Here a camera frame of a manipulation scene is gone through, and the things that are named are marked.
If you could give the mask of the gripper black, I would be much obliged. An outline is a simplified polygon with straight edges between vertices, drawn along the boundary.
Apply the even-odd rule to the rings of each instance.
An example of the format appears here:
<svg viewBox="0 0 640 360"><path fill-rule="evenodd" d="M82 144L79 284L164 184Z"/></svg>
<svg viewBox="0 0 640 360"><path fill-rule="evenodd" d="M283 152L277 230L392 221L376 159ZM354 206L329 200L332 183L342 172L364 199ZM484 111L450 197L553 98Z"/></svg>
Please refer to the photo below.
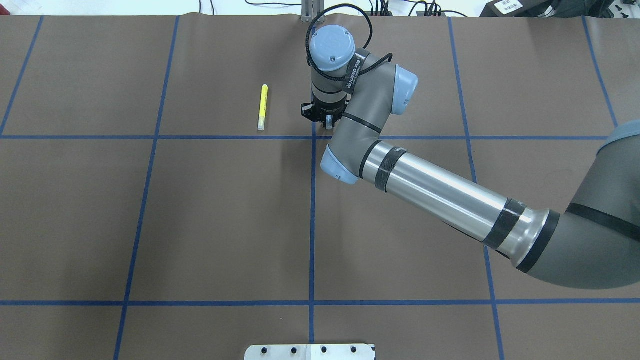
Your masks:
<svg viewBox="0 0 640 360"><path fill-rule="evenodd" d="M347 106L348 100L331 103L314 100L301 104L301 115L313 123L321 123L325 130L331 131L342 119Z"/></svg>

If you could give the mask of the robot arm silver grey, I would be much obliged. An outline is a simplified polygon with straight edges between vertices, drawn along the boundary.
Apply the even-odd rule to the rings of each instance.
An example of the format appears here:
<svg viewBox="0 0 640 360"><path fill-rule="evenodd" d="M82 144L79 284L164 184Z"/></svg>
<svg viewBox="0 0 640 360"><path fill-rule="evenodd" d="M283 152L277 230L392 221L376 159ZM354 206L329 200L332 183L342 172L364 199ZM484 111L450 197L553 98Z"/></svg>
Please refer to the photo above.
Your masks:
<svg viewBox="0 0 640 360"><path fill-rule="evenodd" d="M305 52L312 101L302 116L334 127L321 161L327 175L370 182L548 284L600 290L639 282L638 120L613 130L563 214L536 210L381 140L389 117L410 104L414 73L358 48L336 24L309 28Z"/></svg>

